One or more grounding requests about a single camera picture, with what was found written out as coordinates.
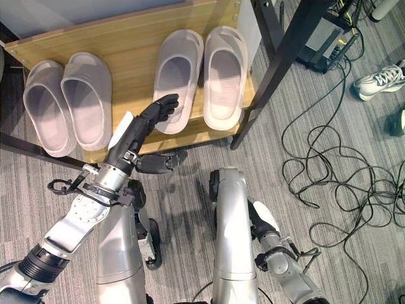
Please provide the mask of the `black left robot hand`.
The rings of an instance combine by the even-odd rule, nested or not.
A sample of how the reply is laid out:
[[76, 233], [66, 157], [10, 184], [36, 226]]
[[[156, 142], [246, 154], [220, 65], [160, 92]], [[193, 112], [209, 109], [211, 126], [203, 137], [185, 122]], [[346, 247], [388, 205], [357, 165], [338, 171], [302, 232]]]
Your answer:
[[130, 175], [133, 170], [145, 174], [165, 174], [180, 165], [177, 155], [144, 155], [139, 151], [146, 137], [159, 122], [168, 120], [178, 106], [178, 94], [169, 94], [151, 103], [140, 115], [133, 117], [118, 142], [109, 149], [105, 164]]

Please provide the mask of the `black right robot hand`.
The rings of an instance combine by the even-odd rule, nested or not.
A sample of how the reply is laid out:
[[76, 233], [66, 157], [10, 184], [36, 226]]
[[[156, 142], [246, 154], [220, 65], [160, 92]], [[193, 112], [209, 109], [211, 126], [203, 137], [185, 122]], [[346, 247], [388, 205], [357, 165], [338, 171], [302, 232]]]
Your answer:
[[249, 219], [252, 223], [252, 233], [260, 241], [268, 233], [280, 237], [279, 226], [270, 209], [260, 201], [248, 201]]

